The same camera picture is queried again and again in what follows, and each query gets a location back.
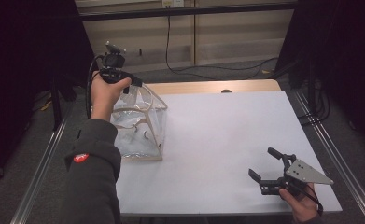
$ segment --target transparent plastic container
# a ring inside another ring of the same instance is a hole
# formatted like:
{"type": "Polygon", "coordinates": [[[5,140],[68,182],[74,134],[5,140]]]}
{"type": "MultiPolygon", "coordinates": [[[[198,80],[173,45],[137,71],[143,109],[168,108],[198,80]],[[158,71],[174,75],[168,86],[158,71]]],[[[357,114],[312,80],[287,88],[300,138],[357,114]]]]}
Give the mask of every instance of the transparent plastic container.
{"type": "Polygon", "coordinates": [[[147,85],[130,86],[114,105],[110,122],[118,128],[115,146],[123,161],[160,161],[167,104],[147,85]]]}

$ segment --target wall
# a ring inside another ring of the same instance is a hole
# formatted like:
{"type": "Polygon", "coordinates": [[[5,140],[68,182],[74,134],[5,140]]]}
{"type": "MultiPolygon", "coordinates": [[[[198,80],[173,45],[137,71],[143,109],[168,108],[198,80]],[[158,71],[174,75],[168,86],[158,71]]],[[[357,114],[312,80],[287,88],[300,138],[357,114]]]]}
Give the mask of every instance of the wall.
{"type": "MultiPolygon", "coordinates": [[[[185,7],[265,3],[263,0],[187,0],[185,7]]],[[[80,13],[161,8],[161,1],[80,7],[80,13]]],[[[227,13],[171,18],[170,66],[228,63],[277,56],[292,10],[227,13]]],[[[129,72],[166,68],[167,18],[85,21],[95,54],[104,54],[105,42],[122,49],[129,72]]]]}

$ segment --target red logo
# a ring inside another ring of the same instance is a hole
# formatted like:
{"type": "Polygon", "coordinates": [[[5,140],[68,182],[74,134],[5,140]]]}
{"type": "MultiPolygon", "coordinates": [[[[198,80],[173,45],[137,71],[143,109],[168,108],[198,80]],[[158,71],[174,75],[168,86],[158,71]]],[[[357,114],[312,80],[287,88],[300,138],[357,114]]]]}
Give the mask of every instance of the red logo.
{"type": "Polygon", "coordinates": [[[89,154],[79,154],[74,157],[74,162],[83,162],[89,157],[89,154]]]}

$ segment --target person's right hand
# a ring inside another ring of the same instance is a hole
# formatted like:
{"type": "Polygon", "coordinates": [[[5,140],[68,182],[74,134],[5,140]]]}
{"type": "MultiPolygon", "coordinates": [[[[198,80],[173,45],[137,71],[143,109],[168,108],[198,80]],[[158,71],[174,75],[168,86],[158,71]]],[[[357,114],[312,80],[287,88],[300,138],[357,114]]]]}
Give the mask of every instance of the person's right hand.
{"type": "MultiPolygon", "coordinates": [[[[308,183],[314,190],[314,184],[308,183]]],[[[306,187],[305,191],[315,198],[313,190],[310,190],[309,187],[306,187]]],[[[302,223],[308,221],[317,216],[316,203],[313,202],[308,197],[303,197],[301,199],[297,199],[293,197],[286,189],[279,190],[280,196],[292,207],[293,218],[295,222],[302,223]]]]}

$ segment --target white tabletop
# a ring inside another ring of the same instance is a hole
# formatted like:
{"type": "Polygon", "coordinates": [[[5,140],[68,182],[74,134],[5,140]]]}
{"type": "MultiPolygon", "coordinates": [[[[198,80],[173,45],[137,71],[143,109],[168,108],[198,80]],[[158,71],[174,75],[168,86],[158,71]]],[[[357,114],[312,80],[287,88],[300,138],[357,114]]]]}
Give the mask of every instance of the white tabletop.
{"type": "MultiPolygon", "coordinates": [[[[322,168],[283,91],[162,95],[168,104],[163,161],[124,161],[116,185],[125,216],[262,215],[289,212],[248,175],[283,174],[273,147],[322,168]]],[[[325,212],[341,211],[316,185],[325,212]]]]}

